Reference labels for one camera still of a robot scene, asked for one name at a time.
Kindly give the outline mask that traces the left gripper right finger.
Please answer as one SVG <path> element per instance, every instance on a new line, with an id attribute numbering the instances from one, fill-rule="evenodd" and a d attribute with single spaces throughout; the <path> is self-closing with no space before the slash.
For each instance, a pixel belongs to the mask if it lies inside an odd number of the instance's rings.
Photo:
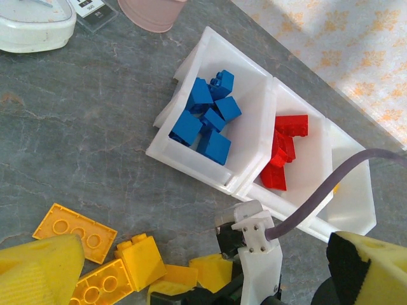
<path id="1" fill-rule="evenodd" d="M 405 247 L 337 231 L 327 259 L 340 304 L 406 304 Z"/>

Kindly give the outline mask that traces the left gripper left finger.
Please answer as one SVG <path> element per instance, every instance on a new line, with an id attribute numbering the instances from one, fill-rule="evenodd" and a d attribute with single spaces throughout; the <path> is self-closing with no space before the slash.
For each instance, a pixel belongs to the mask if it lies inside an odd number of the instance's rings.
<path id="1" fill-rule="evenodd" d="M 84 261 L 76 234 L 2 249 L 1 304 L 69 304 Z"/>

